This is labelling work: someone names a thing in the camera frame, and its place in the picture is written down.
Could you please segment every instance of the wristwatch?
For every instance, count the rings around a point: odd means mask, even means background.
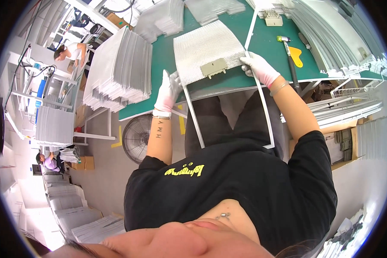
[[[172,113],[154,109],[152,115],[154,116],[154,118],[170,119]]]

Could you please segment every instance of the purple shirt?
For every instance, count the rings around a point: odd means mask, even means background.
[[[50,169],[50,170],[53,170],[53,171],[56,171],[56,172],[59,172],[60,171],[60,168],[57,167],[57,162],[55,159],[51,159],[50,157],[47,157],[44,161],[44,164],[45,164],[45,167]]]

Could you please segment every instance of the white glove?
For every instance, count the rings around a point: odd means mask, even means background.
[[[253,77],[251,69],[257,75],[258,80],[266,85],[268,88],[271,87],[273,81],[280,75],[268,62],[260,55],[252,52],[248,52],[250,57],[241,57],[240,60],[244,64],[241,69],[246,75]]]
[[[171,112],[181,91],[182,84],[178,72],[169,75],[167,70],[163,70],[162,85],[159,88],[155,108],[160,111]]]

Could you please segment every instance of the box of parts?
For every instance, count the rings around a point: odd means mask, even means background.
[[[72,163],[71,168],[75,170],[94,170],[94,157],[81,156],[80,163]]]
[[[119,16],[117,16],[116,14],[114,13],[111,13],[109,14],[107,17],[106,17],[109,21],[111,21],[113,24],[115,24],[117,27],[119,28],[123,28],[125,26],[128,26],[129,29],[132,29],[133,27],[129,25],[129,23],[127,23],[123,18],[120,18]]]
[[[358,158],[357,120],[321,129],[331,157],[331,170]],[[296,142],[290,140],[290,158]]]

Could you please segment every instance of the workbench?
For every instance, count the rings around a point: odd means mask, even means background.
[[[235,34],[241,44],[244,45],[254,10],[245,0],[239,1],[246,5],[245,12],[234,15],[224,13],[219,16],[219,20],[221,20]],[[290,47],[298,48],[302,51],[299,58],[303,62],[303,67],[295,67],[295,69],[299,82],[312,82],[307,88],[313,88],[321,80],[349,80],[348,77],[330,78],[327,74],[320,73],[310,50],[306,49],[305,45],[298,38],[298,27],[291,19],[288,19],[285,16],[283,16],[283,22],[283,26],[268,27],[265,24],[265,20],[257,17],[248,50],[259,54],[266,59],[267,62],[285,78],[285,80],[292,81],[284,44],[276,40],[278,35],[286,36],[291,38],[291,41],[289,42]],[[120,110],[119,121],[150,113],[154,109],[158,90],[162,84],[163,69],[168,70],[170,73],[176,71],[173,39],[199,27],[201,27],[201,25],[192,16],[189,9],[185,8],[184,30],[168,37],[161,35],[158,37],[158,40],[152,44],[152,94],[148,100],[129,104],[126,108]],[[381,75],[370,71],[363,71],[360,75],[361,79],[364,80],[382,80]],[[246,76],[240,66],[227,70],[226,74],[217,74],[212,76],[212,79],[205,78],[188,85],[192,101],[252,88],[256,89],[255,80],[252,77]],[[185,101],[185,95],[181,92],[177,102],[183,103]]]

